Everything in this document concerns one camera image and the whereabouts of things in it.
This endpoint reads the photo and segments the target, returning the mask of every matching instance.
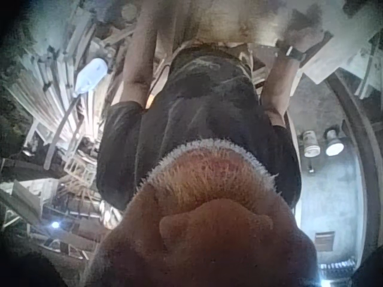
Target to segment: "t-shirt sleeve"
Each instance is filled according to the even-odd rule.
[[[275,179],[277,192],[293,208],[297,204],[302,189],[299,161],[293,140],[284,127],[273,126],[279,143],[278,176]]]
[[[123,210],[134,194],[135,154],[143,108],[136,102],[111,107],[98,155],[96,185],[103,197]]]

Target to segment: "vent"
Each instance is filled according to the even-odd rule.
[[[315,233],[315,247],[318,252],[332,251],[335,231]]]

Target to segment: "wristwatch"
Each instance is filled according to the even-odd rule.
[[[306,53],[302,53],[301,51],[295,49],[293,46],[286,44],[282,40],[277,40],[275,46],[283,55],[294,60],[302,62],[306,58]]]

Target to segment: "man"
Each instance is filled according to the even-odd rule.
[[[314,286],[316,252],[291,208],[300,171],[284,115],[314,28],[290,32],[260,105],[251,71],[209,47],[173,61],[145,110],[159,5],[145,1],[105,124],[97,183],[125,214],[86,286]]]

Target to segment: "black watch strap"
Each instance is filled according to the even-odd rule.
[[[302,53],[301,51],[295,49],[293,46],[286,44],[284,41],[277,40],[275,46],[280,50],[280,52],[283,55],[290,57],[294,60],[302,62],[306,58],[305,53]]]

